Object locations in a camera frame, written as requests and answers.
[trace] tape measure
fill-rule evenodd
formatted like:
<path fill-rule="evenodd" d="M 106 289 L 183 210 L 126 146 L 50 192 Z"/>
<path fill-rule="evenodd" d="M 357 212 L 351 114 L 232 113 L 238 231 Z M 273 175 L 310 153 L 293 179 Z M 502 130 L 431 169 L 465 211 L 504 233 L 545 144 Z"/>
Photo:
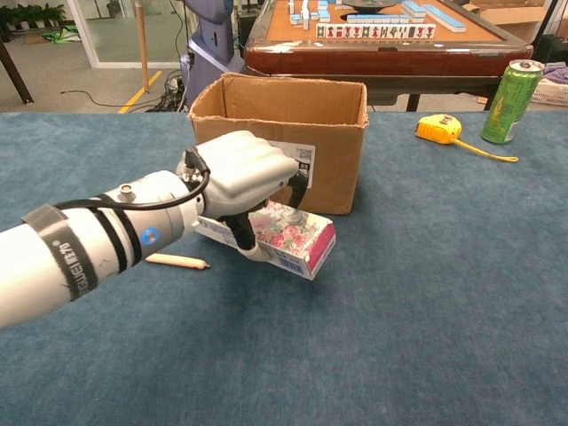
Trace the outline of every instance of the tape measure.
<path fill-rule="evenodd" d="M 483 155 L 487 158 L 502 162 L 518 162 L 517 157 L 503 157 L 501 155 L 489 154 L 479 148 L 468 145 L 459 140 L 462 133 L 462 124 L 451 115 L 435 114 L 423 117 L 416 124 L 414 133 L 418 138 L 430 140 L 442 145 L 457 145 L 470 150 L 472 153 Z"/>

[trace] pencil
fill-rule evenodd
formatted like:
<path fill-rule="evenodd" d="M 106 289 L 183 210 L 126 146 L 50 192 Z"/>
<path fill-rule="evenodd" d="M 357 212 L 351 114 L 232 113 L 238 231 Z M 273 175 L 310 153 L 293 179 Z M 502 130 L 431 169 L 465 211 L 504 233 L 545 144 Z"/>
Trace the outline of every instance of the pencil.
<path fill-rule="evenodd" d="M 185 256 L 163 255 L 160 253 L 148 256 L 146 261 L 152 264 L 170 264 L 172 266 L 182 266 L 184 268 L 192 269 L 206 269 L 210 267 L 207 262 L 201 259 L 194 259 L 192 257 Z"/>

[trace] yellow floor line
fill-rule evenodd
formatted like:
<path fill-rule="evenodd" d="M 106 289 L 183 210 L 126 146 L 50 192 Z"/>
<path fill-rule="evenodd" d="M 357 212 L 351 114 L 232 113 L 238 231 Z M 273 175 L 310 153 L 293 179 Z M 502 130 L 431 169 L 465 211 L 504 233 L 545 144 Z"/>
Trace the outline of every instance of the yellow floor line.
<path fill-rule="evenodd" d="M 154 84 L 154 82 L 158 79 L 160 75 L 162 75 L 162 71 L 157 71 L 156 74 L 152 75 L 152 78 L 148 81 L 148 86 Z M 132 107 L 132 105 L 134 105 L 136 101 L 140 99 L 140 97 L 143 94 L 144 94 L 144 87 L 142 87 L 139 91 L 137 91 L 136 95 L 130 98 L 130 100 L 126 104 L 124 104 L 124 106 L 121 108 L 118 114 L 126 113 L 130 109 L 130 107 Z"/>

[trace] soda can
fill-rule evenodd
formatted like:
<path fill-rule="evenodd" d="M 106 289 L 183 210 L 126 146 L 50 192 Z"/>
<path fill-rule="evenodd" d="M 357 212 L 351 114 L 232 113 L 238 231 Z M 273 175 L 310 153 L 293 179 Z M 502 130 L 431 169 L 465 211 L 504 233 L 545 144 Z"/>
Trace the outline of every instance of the soda can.
<path fill-rule="evenodd" d="M 536 60 L 511 60 L 503 74 L 481 137 L 494 144 L 507 144 L 525 114 L 544 65 Z"/>

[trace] glass door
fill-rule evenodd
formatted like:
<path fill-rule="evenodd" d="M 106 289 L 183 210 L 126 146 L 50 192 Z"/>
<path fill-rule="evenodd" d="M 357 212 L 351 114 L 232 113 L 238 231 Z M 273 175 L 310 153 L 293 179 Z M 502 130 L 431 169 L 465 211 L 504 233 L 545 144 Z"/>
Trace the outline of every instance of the glass door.
<path fill-rule="evenodd" d="M 178 0 L 143 0 L 149 67 L 178 67 L 185 52 L 184 5 Z M 69 0 L 93 67 L 132 67 L 140 62 L 134 0 Z M 196 29 L 188 10 L 187 32 Z"/>

